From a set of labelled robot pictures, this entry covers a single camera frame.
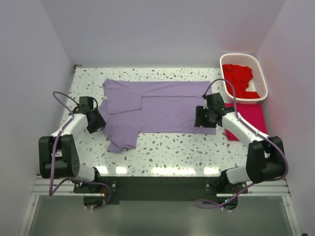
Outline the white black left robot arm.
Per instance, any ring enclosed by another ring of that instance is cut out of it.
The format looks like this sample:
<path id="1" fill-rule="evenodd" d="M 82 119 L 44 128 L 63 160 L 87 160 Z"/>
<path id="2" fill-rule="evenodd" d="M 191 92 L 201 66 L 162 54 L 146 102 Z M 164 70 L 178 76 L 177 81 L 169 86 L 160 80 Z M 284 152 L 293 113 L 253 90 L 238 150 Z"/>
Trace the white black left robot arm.
<path id="1" fill-rule="evenodd" d="M 75 141 L 84 131 L 93 134 L 105 125 L 96 99 L 80 97 L 66 122 L 53 134 L 39 139 L 40 175 L 51 179 L 68 177 L 78 181 L 94 181 L 98 171 L 80 163 Z"/>

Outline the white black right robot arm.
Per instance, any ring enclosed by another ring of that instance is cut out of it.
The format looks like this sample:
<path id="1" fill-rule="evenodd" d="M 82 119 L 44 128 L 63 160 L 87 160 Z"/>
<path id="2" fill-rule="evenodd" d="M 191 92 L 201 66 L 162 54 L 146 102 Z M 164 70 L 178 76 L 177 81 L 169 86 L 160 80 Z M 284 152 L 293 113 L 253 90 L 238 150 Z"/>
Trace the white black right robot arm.
<path id="1" fill-rule="evenodd" d="M 247 148 L 245 165 L 221 172 L 217 188 L 229 184 L 251 181 L 277 181 L 288 173 L 288 162 L 282 140 L 260 132 L 237 112 L 236 106 L 226 107 L 219 93 L 203 95 L 204 106 L 197 106 L 195 126 L 223 127 L 230 131 Z"/>

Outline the purple t shirt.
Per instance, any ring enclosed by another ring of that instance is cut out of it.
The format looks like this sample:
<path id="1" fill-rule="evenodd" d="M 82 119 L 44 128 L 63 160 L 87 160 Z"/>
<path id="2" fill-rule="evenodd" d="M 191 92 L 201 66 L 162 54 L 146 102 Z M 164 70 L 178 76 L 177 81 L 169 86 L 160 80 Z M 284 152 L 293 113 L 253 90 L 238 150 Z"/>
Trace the purple t shirt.
<path id="1" fill-rule="evenodd" d="M 139 133 L 215 135 L 214 128 L 195 127 L 195 108 L 203 106 L 206 81 L 128 82 L 107 79 L 99 113 L 105 120 L 108 152 L 136 148 Z"/>

